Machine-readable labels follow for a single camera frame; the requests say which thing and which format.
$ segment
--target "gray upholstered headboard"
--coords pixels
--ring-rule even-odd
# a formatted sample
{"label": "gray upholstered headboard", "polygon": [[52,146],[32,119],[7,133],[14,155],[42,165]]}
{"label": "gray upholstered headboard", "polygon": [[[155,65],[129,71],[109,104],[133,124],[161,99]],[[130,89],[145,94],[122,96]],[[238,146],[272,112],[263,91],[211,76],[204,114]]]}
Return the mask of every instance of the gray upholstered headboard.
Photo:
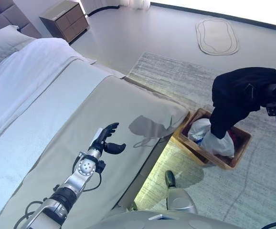
{"label": "gray upholstered headboard", "polygon": [[41,38],[40,33],[15,5],[13,0],[0,0],[0,29],[7,25],[18,25],[21,33]]}

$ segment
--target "bedside table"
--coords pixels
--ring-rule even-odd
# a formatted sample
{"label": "bedside table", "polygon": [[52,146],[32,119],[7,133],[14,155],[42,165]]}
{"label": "bedside table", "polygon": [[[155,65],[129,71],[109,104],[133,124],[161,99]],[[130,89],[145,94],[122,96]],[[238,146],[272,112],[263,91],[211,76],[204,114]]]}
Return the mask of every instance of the bedside table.
{"label": "bedside table", "polygon": [[63,1],[51,7],[40,19],[53,37],[63,38],[70,43],[89,28],[78,2]]}

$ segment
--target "white pillow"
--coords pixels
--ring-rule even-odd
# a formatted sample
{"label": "white pillow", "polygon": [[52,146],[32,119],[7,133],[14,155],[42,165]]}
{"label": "white pillow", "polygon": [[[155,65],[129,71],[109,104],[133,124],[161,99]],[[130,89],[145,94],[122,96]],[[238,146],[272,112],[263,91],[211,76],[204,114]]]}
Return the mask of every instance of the white pillow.
{"label": "white pillow", "polygon": [[0,62],[35,40],[18,32],[18,28],[16,25],[8,25],[0,29]]}

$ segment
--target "white plastic bag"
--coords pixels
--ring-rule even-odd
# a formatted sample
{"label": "white plastic bag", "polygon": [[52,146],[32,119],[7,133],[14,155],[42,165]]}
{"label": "white plastic bag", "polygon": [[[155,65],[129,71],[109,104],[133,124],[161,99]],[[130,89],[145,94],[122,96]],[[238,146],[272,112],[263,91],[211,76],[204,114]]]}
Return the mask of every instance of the white plastic bag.
{"label": "white plastic bag", "polygon": [[208,131],[202,140],[201,147],[213,155],[234,157],[234,142],[228,132],[224,138],[219,139]]}
{"label": "white plastic bag", "polygon": [[210,131],[210,120],[208,118],[201,118],[192,123],[188,132],[188,138],[194,142],[201,140],[205,134]]}

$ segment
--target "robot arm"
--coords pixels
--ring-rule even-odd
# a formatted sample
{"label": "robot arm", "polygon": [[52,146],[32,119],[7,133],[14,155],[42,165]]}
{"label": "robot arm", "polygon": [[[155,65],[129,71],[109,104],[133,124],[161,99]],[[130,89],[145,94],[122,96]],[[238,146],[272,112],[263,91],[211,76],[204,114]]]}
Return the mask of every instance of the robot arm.
{"label": "robot arm", "polygon": [[126,145],[106,143],[119,123],[113,123],[102,130],[99,137],[93,141],[87,153],[80,152],[78,165],[74,173],[66,181],[57,186],[55,192],[46,199],[42,205],[24,223],[21,229],[59,229],[65,222],[67,215],[73,204],[80,197],[87,182],[95,172],[101,174],[105,168],[105,163],[99,161],[103,150],[110,154],[120,154]]}

